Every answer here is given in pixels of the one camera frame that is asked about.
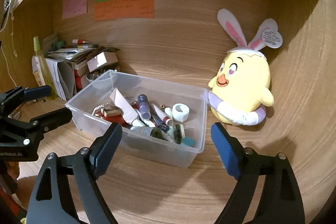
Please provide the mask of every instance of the clear plastic container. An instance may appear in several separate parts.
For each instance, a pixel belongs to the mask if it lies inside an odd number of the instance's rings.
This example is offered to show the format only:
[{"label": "clear plastic container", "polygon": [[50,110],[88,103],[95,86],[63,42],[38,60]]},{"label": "clear plastic container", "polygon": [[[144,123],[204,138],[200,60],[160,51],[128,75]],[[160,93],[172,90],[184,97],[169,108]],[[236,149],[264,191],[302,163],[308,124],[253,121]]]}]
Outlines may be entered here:
[{"label": "clear plastic container", "polygon": [[185,135],[195,141],[194,147],[183,146],[123,128],[119,147],[146,160],[162,162],[179,167],[189,167],[197,154],[203,152],[207,120],[207,90],[137,75],[107,71],[86,86],[66,103],[73,114],[73,121],[79,130],[95,137],[102,136],[110,122],[91,115],[100,104],[110,102],[114,88],[129,101],[135,101],[139,94],[145,94],[149,103],[172,107],[176,103],[190,108],[187,121],[183,123]]}]

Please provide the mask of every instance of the blue gripper pad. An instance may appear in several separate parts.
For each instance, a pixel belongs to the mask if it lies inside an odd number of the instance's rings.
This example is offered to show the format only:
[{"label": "blue gripper pad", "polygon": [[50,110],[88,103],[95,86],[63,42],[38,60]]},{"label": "blue gripper pad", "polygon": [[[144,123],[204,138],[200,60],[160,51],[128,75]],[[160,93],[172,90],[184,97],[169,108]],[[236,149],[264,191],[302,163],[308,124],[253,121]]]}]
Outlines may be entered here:
[{"label": "blue gripper pad", "polygon": [[233,176],[235,180],[238,180],[241,175],[241,171],[239,170],[239,160],[228,141],[228,139],[232,137],[226,132],[220,122],[214,123],[212,125],[211,138],[225,166],[227,173]]}]

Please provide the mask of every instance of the purple bottle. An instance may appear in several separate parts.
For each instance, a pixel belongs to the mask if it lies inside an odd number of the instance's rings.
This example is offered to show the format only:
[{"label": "purple bottle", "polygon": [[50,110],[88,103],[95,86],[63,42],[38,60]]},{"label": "purple bottle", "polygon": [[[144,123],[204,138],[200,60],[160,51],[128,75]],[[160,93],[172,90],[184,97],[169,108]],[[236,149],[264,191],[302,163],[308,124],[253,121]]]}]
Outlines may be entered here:
[{"label": "purple bottle", "polygon": [[139,112],[141,115],[141,119],[149,120],[151,118],[151,111],[149,109],[148,98],[145,94],[140,94],[138,96],[139,103]]}]

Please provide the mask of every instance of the bunny ear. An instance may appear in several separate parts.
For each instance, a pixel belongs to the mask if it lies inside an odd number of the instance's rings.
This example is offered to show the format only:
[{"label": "bunny ear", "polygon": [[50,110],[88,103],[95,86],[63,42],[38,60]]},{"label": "bunny ear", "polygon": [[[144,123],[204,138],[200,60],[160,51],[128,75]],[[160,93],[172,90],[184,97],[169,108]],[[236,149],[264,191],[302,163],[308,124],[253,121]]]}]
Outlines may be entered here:
[{"label": "bunny ear", "polygon": [[276,23],[274,19],[268,18],[260,25],[257,31],[257,34],[252,39],[252,41],[248,44],[248,47],[255,51],[259,51],[262,48],[266,47],[266,44],[263,42],[262,35],[263,35],[264,30],[267,30],[267,29],[278,31],[278,24]]},{"label": "bunny ear", "polygon": [[228,35],[237,43],[238,47],[247,47],[242,28],[236,17],[227,9],[219,10],[217,19]]}]

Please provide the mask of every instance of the orange beak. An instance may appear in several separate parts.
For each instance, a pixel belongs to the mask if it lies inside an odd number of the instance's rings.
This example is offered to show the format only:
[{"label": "orange beak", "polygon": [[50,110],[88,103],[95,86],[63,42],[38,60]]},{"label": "orange beak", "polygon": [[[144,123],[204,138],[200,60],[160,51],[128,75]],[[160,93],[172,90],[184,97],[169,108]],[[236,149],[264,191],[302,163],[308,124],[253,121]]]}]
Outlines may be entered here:
[{"label": "orange beak", "polygon": [[218,78],[217,78],[217,85],[218,86],[220,86],[220,87],[225,87],[225,86],[227,86],[229,84],[229,80],[227,80],[226,78],[225,78],[225,75],[224,74],[222,74],[221,76],[219,76]]}]

